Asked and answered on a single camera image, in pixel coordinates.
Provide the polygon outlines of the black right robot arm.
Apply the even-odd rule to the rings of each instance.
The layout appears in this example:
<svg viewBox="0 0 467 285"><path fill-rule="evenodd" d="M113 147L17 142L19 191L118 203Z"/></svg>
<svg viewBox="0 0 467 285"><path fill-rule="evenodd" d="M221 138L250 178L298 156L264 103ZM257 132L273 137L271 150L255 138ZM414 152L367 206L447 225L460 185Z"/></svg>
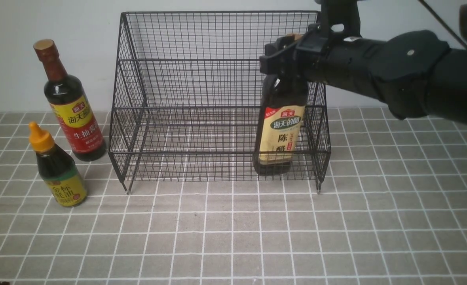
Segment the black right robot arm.
<svg viewBox="0 0 467 285"><path fill-rule="evenodd" d="M320 17L298 40L266 44L260 71L279 78L323 83L385 103L398 119L428 115L467 125L467 4L457 35L421 4L463 46L454 49L430 30L391 40L362 38L356 0L319 0Z"/></svg>

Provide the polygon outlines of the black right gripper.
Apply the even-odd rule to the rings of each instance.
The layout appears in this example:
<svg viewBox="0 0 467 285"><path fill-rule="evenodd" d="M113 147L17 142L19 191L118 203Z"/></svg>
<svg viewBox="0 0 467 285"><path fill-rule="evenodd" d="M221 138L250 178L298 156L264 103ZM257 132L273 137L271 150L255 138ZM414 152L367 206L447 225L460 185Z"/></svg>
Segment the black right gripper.
<svg viewBox="0 0 467 285"><path fill-rule="evenodd" d="M259 70L280 78L306 78L329 86L374 86L369 64L376 40L360 34L356 0L319 0L320 16L306 34L265 44Z"/></svg>

